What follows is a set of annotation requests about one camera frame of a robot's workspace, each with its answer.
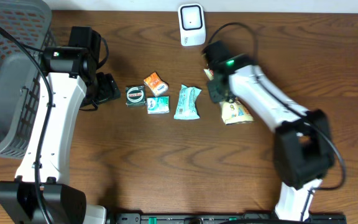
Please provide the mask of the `white teal Kleenex tissue pack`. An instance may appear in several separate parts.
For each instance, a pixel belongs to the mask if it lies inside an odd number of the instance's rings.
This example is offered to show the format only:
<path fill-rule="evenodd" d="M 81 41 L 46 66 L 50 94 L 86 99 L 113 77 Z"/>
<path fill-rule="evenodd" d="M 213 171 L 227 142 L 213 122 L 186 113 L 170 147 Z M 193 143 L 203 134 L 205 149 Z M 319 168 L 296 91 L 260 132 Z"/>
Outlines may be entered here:
<path fill-rule="evenodd" d="M 148 114 L 165 114 L 170 112 L 169 96 L 147 98 Z"/>

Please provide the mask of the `yellow orange snack bag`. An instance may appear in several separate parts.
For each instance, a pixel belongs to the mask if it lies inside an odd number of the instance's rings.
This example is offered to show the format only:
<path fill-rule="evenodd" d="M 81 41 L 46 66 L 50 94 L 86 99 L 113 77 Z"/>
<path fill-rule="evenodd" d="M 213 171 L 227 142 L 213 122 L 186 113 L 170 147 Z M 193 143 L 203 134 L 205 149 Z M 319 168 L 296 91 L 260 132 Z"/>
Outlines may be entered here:
<path fill-rule="evenodd" d="M 214 72 L 205 68 L 203 70 L 208 77 L 209 81 L 213 79 Z M 220 102 L 218 103 L 221 107 L 221 118 L 225 125 L 240 124 L 240 123 L 251 123 L 254 121 L 252 115 L 248 109 L 238 100 L 238 97 L 233 103 Z"/>

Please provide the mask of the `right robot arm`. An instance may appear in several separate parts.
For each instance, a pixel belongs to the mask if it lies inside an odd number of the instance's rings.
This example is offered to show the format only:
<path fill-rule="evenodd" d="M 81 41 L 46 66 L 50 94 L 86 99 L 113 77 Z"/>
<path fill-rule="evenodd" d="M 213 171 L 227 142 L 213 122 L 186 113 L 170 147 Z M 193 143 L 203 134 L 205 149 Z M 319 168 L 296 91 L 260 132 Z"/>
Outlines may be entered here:
<path fill-rule="evenodd" d="M 273 211 L 276 218 L 309 221 L 314 193 L 335 163 L 325 113 L 291 100 L 267 78 L 254 57 L 235 56 L 221 41 L 208 44 L 202 54 L 214 75 L 208 82 L 211 100 L 244 101 L 273 132 L 273 163 L 282 181 Z"/>

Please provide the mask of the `mint green tissue pack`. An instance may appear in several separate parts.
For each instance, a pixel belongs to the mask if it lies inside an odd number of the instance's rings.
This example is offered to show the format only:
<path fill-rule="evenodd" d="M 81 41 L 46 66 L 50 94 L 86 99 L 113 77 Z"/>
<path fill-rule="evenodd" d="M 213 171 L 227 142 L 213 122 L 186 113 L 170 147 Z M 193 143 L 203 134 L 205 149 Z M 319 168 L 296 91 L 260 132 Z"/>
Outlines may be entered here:
<path fill-rule="evenodd" d="M 200 119 L 195 105 L 196 99 L 200 93 L 201 89 L 197 87 L 188 87 L 186 85 L 182 85 L 174 119 Z"/>

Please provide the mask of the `small orange snack packet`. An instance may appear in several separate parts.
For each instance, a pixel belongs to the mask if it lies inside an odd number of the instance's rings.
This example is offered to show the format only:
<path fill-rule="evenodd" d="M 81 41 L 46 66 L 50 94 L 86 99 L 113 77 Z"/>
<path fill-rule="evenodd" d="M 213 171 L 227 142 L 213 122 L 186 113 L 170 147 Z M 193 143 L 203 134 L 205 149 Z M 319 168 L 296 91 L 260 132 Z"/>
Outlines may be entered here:
<path fill-rule="evenodd" d="M 144 83 L 150 88 L 153 95 L 158 97 L 168 90 L 168 84 L 160 79 L 156 72 L 153 72 L 144 79 Z"/>

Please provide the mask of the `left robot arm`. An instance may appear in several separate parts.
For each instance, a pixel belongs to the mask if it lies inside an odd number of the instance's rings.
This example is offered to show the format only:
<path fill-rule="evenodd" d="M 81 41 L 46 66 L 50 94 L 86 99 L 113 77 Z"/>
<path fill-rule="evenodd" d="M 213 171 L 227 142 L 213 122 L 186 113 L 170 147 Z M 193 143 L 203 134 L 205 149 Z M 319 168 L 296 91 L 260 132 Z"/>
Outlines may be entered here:
<path fill-rule="evenodd" d="M 112 75 L 100 71 L 107 42 L 90 27 L 74 26 L 68 45 L 41 50 L 40 99 L 25 156 L 12 181 L 0 182 L 0 205 L 14 223 L 112 222 L 70 186 L 70 148 L 79 111 L 96 111 L 120 97 Z"/>

